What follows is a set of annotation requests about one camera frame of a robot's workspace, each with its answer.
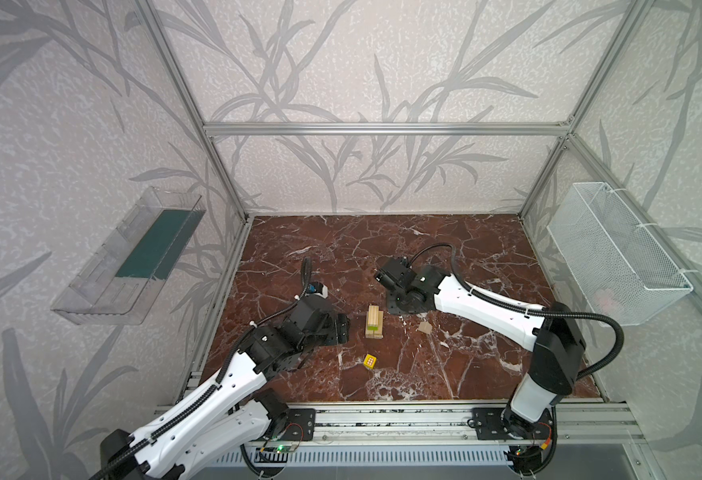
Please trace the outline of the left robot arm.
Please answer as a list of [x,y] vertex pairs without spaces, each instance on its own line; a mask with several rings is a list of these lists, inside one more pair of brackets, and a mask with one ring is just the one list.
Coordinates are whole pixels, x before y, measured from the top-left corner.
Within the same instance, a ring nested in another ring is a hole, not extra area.
[[277,325],[252,325],[224,365],[174,407],[100,445],[97,479],[188,479],[208,462],[289,427],[289,408],[267,383],[308,351],[342,345],[349,318],[319,294],[297,301]]

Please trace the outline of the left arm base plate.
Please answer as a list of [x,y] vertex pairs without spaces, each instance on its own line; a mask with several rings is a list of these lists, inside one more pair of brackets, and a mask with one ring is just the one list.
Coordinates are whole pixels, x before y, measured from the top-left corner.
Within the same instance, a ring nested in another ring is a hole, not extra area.
[[316,427],[317,411],[312,408],[288,408],[277,417],[258,440],[303,442],[311,441]]

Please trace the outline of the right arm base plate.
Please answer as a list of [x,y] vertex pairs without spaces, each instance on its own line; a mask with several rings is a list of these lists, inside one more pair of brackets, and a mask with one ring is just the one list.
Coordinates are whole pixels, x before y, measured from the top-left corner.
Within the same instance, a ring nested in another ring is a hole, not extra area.
[[479,440],[540,443],[551,436],[555,421],[548,409],[538,421],[531,422],[506,407],[477,407],[471,410],[467,424]]

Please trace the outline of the yellow window block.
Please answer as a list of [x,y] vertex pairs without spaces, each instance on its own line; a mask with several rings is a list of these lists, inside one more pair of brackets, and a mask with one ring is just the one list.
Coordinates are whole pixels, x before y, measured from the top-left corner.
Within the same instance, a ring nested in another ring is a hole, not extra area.
[[367,369],[374,369],[377,363],[377,358],[373,355],[367,354],[363,360],[363,365]]

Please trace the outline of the grooved wooden block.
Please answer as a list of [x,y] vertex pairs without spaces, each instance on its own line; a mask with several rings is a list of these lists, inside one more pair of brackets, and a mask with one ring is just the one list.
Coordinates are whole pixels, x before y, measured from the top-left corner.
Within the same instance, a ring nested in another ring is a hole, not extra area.
[[383,325],[383,312],[377,305],[370,305],[368,308],[366,328],[367,325]]

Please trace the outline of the small wooden block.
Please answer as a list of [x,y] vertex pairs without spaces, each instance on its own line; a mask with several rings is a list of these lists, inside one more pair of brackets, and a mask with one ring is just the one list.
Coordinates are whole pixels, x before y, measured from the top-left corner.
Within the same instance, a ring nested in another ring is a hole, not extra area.
[[433,326],[429,322],[423,321],[419,324],[418,331],[424,334],[431,334],[433,331]]

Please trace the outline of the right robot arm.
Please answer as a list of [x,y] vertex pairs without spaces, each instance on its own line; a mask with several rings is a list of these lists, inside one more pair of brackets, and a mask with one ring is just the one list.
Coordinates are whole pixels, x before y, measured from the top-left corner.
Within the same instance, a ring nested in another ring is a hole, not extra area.
[[388,259],[375,280],[387,290],[392,313],[452,314],[493,330],[531,353],[529,368],[506,407],[510,421],[537,422],[573,392],[586,344],[577,322],[562,316],[566,306],[546,308],[513,301],[461,281],[440,267],[428,265],[417,271],[405,258]]

